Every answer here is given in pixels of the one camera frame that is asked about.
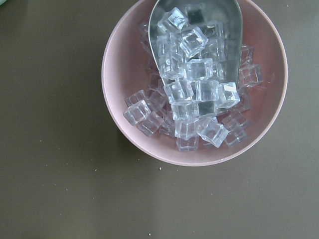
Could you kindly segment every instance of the clear plastic cube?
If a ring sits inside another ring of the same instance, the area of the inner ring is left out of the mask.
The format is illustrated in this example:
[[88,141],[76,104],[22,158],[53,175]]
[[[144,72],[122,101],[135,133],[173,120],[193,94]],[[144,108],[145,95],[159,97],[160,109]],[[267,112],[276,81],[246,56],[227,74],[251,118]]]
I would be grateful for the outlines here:
[[190,86],[193,90],[194,95],[192,96],[192,100],[196,101],[196,82],[197,81],[192,81],[190,82]]
[[197,101],[216,101],[218,99],[218,81],[197,81],[195,87]]
[[167,111],[166,115],[163,117],[164,122],[159,128],[160,134],[168,135],[172,138],[175,137],[175,121],[173,120],[173,113]]
[[225,56],[225,42],[223,39],[210,39],[204,49],[199,52],[199,58],[212,58],[214,62],[223,62]]
[[147,103],[152,111],[159,111],[167,103],[167,95],[163,89],[157,88],[151,93]]
[[180,101],[189,101],[194,95],[190,82],[180,80],[164,86],[169,103],[173,104]]
[[189,81],[211,78],[213,76],[213,59],[192,59],[185,63],[185,71]]
[[252,46],[242,44],[240,65],[243,66],[247,64],[252,64],[253,54],[254,54],[254,48]]
[[174,7],[163,15],[158,22],[158,27],[166,32],[179,32],[187,23],[187,17],[177,7]]
[[229,131],[220,123],[216,123],[210,119],[202,122],[202,128],[198,131],[198,135],[205,141],[219,148],[227,137]]
[[199,118],[199,120],[196,122],[196,130],[197,133],[203,130],[205,127],[207,127],[207,124],[210,122],[218,123],[217,117],[215,116],[204,116]]
[[251,122],[237,110],[230,112],[230,114],[222,120],[222,123],[228,130],[237,127],[237,124],[244,129],[251,125]]
[[240,87],[253,87],[263,82],[261,67],[259,64],[245,65],[240,67],[238,85]]
[[232,128],[232,130],[228,133],[224,141],[226,142],[228,147],[232,148],[238,143],[244,141],[247,137],[248,136],[244,128],[237,124],[237,126]]
[[197,26],[182,32],[180,47],[187,58],[192,58],[205,48],[207,42],[208,38]]
[[196,151],[198,149],[199,136],[192,137],[188,140],[177,138],[176,145],[180,152]]
[[130,97],[127,97],[125,99],[125,103],[129,107],[131,105],[136,104],[140,100],[147,101],[144,90],[137,91],[136,93],[132,94]]
[[161,78],[159,73],[152,72],[149,76],[149,89],[155,91],[159,87],[159,82],[161,82]]
[[220,83],[218,85],[218,96],[217,108],[229,109],[240,102],[235,82]]
[[128,120],[131,125],[144,121],[151,113],[150,108],[146,104],[145,100],[140,100],[137,103],[128,107],[123,113],[123,116]]
[[188,120],[190,118],[198,117],[198,103],[175,103],[171,105],[174,120]]
[[164,120],[153,111],[147,116],[146,120],[138,126],[138,129],[147,137],[151,137],[160,128],[163,122]]
[[161,57],[167,53],[176,53],[182,55],[182,50],[179,46],[180,40],[181,36],[173,32],[158,36],[158,56]]
[[159,74],[165,79],[184,77],[183,56],[176,53],[167,53],[159,58]]
[[198,118],[175,121],[175,137],[188,140],[197,136],[196,122]]
[[221,62],[213,62],[213,76],[210,80],[222,82],[225,79],[224,65]]
[[224,24],[220,21],[211,20],[200,25],[201,31],[209,38],[224,38]]
[[240,98],[240,102],[234,105],[230,110],[238,110],[239,112],[247,111],[251,109],[250,96],[246,91],[246,88],[240,88],[237,90]]

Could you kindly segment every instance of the ice cube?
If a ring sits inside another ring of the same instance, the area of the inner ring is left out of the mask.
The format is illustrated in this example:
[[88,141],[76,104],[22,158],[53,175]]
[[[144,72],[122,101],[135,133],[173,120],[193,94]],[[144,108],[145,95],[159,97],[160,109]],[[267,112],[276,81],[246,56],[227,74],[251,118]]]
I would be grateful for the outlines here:
[[253,54],[254,54],[254,48],[252,46],[242,44],[240,65],[243,66],[247,64],[252,64]]
[[240,102],[235,82],[220,83],[218,85],[217,108],[229,109]]
[[158,27],[162,31],[178,32],[187,23],[187,17],[177,7],[174,7],[163,15],[163,18],[158,22]]
[[195,83],[197,101],[218,100],[218,81],[201,80]]
[[173,120],[172,112],[167,111],[166,115],[164,115],[164,122],[161,124],[159,128],[160,134],[168,135],[172,138],[175,137],[175,121]]
[[219,148],[228,135],[229,131],[220,123],[216,123],[210,119],[203,120],[201,130],[198,135],[215,147]]
[[212,58],[214,62],[222,62],[226,60],[225,42],[223,39],[210,39],[204,49],[199,52],[199,58]]
[[194,101],[172,104],[171,110],[174,120],[188,120],[199,116],[198,103]]
[[173,32],[158,36],[158,56],[161,57],[167,53],[176,53],[182,55],[182,50],[179,46],[180,41],[181,36]]
[[238,110],[239,112],[250,110],[250,96],[246,91],[246,88],[240,88],[237,90],[240,98],[240,102],[234,105],[230,110]]
[[189,140],[177,138],[176,145],[180,152],[196,151],[198,149],[198,141],[199,136],[192,137]]
[[239,142],[244,141],[246,138],[247,134],[244,128],[237,124],[237,126],[233,127],[230,130],[224,141],[226,142],[228,147],[232,148],[236,146]]
[[168,96],[169,103],[173,104],[179,101],[189,101],[194,95],[190,82],[180,80],[164,86],[165,93]]
[[175,137],[188,140],[197,136],[196,122],[198,118],[175,121]]
[[224,24],[220,21],[211,20],[200,25],[201,31],[209,38],[224,38]]
[[196,81],[190,82],[190,86],[194,92],[194,95],[192,96],[192,100],[196,101]]
[[129,106],[137,103],[140,100],[147,101],[147,98],[146,98],[144,90],[139,90],[136,93],[132,94],[130,97],[127,97],[125,99],[125,103],[129,107]]
[[131,125],[144,121],[147,116],[151,113],[145,100],[140,100],[137,103],[128,107],[123,113],[123,116],[128,120]]
[[245,65],[239,69],[239,87],[253,87],[263,82],[261,67],[259,64]]
[[159,58],[159,74],[165,79],[176,79],[184,76],[183,56],[167,53]]
[[251,125],[251,122],[237,110],[232,111],[229,116],[222,120],[222,123],[228,130],[237,127],[237,124],[244,129]]
[[185,52],[187,58],[192,58],[205,48],[207,42],[208,38],[197,26],[192,29],[188,28],[182,32],[179,46]]
[[199,118],[199,120],[196,122],[197,133],[203,130],[207,126],[207,123],[210,121],[218,123],[217,118],[215,116],[204,116]]
[[164,90],[161,88],[157,88],[153,91],[149,97],[148,105],[152,111],[159,111],[163,108],[163,106],[167,102],[167,95],[165,94]]
[[161,78],[159,73],[152,72],[149,76],[149,89],[155,91],[157,87],[159,87],[159,82],[161,82]]
[[160,128],[163,122],[164,120],[153,111],[148,115],[146,120],[138,126],[138,129],[147,137],[151,137]]
[[186,77],[189,81],[205,80],[213,76],[211,58],[192,59],[185,63]]
[[213,62],[213,75],[209,80],[222,82],[225,79],[224,65],[221,62]]

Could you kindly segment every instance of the bowl rim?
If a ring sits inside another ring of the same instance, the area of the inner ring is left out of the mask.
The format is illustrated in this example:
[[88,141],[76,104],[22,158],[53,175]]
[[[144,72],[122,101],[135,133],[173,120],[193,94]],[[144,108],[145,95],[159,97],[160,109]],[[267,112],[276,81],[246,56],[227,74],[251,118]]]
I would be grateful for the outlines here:
[[144,153],[152,156],[153,158],[159,159],[161,161],[170,163],[170,164],[174,164],[174,165],[180,165],[180,166],[208,166],[208,165],[214,165],[214,164],[218,164],[221,162],[225,162],[228,161],[232,158],[235,158],[237,156],[239,156],[240,154],[246,152],[248,149],[250,149],[252,146],[254,146],[266,133],[267,131],[270,129],[270,127],[273,125],[273,123],[275,122],[276,118],[278,117],[278,114],[282,108],[282,105],[284,103],[284,99],[286,96],[286,91],[287,91],[287,85],[288,85],[288,62],[287,62],[287,56],[286,56],[286,52],[285,52],[285,48],[284,48],[284,44],[282,42],[282,39],[277,31],[277,29],[275,28],[274,24],[272,23],[272,21],[270,20],[270,18],[264,13],[264,11],[257,6],[254,2],[252,2],[251,0],[242,0],[245,1],[247,4],[252,5],[263,17],[264,19],[268,22],[268,24],[270,25],[270,27],[272,28],[273,32],[276,35],[276,38],[278,40],[278,43],[280,45],[280,49],[281,49],[281,54],[283,56],[283,64],[284,64],[284,85],[282,88],[282,94],[281,94],[281,98],[278,104],[278,107],[272,117],[272,119],[270,120],[270,122],[268,123],[268,125],[265,127],[265,129],[258,135],[258,137],[256,137],[255,140],[253,140],[249,145],[247,145],[246,147],[244,147],[243,149],[233,153],[232,155],[225,157],[225,158],[221,158],[218,160],[214,160],[214,161],[207,161],[207,162],[194,162],[194,163],[185,163],[185,162],[178,162],[178,161],[172,161],[170,159],[167,158],[163,158],[160,157],[158,155],[153,154],[151,151],[146,150],[145,148],[142,148],[140,145],[138,145],[137,143],[135,143],[127,134],[126,132],[121,128],[121,126],[119,125],[119,123],[117,122],[114,114],[111,111],[110,105],[109,105],[109,101],[107,99],[107,95],[106,95],[106,86],[105,86],[105,74],[104,74],[104,68],[105,68],[105,64],[106,64],[106,56],[108,54],[109,51],[109,46],[111,45],[111,42],[113,41],[114,35],[116,34],[118,28],[120,27],[120,25],[122,24],[122,22],[125,20],[126,16],[129,15],[135,8],[137,8],[140,4],[142,4],[144,1],[146,0],[139,0],[138,2],[136,2],[132,7],[130,7],[129,10],[126,11],[126,13],[120,18],[120,20],[118,21],[118,23],[116,24],[116,26],[114,27],[108,41],[105,47],[105,51],[103,54],[103,60],[102,60],[102,69],[101,69],[101,76],[102,76],[102,90],[103,90],[103,95],[104,95],[104,100],[106,102],[107,108],[109,110],[109,113],[114,121],[114,123],[116,124],[116,126],[118,127],[118,129],[124,134],[124,136],[131,142],[133,143],[138,149],[140,149],[141,151],[143,151]]

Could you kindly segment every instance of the stainless steel scoop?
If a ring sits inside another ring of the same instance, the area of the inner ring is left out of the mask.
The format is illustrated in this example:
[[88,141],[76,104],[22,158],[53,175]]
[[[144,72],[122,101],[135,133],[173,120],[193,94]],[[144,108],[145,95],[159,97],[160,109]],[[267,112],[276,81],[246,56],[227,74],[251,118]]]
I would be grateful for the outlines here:
[[224,23],[226,61],[223,64],[225,81],[237,82],[243,19],[236,0],[158,0],[151,12],[149,23],[149,39],[157,67],[159,66],[159,57],[154,49],[157,45],[157,36],[160,35],[158,21],[162,19],[165,12],[171,11],[174,7],[183,10],[186,4],[197,3],[205,4],[208,21],[217,20]]

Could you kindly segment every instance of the pink bowl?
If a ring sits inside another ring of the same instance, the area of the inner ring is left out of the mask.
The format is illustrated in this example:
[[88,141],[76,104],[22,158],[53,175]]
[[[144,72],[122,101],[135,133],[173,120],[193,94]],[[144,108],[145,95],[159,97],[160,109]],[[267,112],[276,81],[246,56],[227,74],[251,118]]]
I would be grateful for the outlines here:
[[248,139],[234,148],[179,152],[176,141],[166,135],[148,138],[123,117],[124,99],[147,90],[147,54],[139,40],[137,25],[151,13],[155,0],[140,0],[118,22],[107,43],[102,63],[102,86],[109,112],[121,132],[140,150],[167,163],[206,166],[232,159],[252,147],[269,130],[283,104],[288,67],[283,43],[266,14],[250,0],[238,0],[243,15],[243,43],[254,46],[254,62],[261,64],[264,83],[251,88],[252,109],[244,115],[253,122]]

